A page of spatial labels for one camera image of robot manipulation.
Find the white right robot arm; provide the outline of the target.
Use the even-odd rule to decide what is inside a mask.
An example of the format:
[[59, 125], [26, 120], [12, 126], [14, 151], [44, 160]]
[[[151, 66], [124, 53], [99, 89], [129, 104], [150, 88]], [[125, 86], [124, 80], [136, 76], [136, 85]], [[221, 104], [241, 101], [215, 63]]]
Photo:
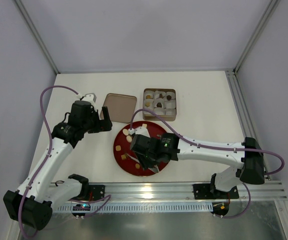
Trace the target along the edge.
[[244, 142], [218, 143], [164, 133], [160, 138], [134, 134], [130, 150], [143, 169], [160, 163], [179, 160], [198, 160], [226, 165], [227, 169], [211, 176], [209, 193], [214, 199], [230, 192], [241, 183], [262, 185], [265, 182], [262, 149], [254, 138]]

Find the dark strawberry chocolate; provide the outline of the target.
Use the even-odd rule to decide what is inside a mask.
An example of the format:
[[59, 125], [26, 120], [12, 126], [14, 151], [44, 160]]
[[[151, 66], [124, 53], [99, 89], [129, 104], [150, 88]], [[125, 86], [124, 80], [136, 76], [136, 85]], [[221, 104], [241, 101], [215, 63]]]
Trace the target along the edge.
[[157, 108], [164, 108], [164, 105], [163, 105], [163, 103], [162, 102], [158, 102], [157, 104], [156, 104], [156, 107]]

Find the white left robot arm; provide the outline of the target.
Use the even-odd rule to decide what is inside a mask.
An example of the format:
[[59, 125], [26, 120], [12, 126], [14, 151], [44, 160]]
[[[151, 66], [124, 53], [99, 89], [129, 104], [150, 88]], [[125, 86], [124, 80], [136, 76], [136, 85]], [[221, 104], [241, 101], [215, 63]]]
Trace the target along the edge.
[[49, 190], [49, 186], [64, 160], [85, 134], [111, 131], [113, 124], [108, 108], [102, 107], [101, 112], [103, 119], [100, 119], [99, 112], [89, 101], [76, 100], [72, 104], [68, 121], [62, 121], [53, 128], [50, 144], [33, 172], [16, 191], [8, 190], [3, 196], [12, 220], [40, 231], [51, 220], [53, 211], [63, 203], [89, 198], [89, 180], [78, 174], [69, 175], [54, 190]]

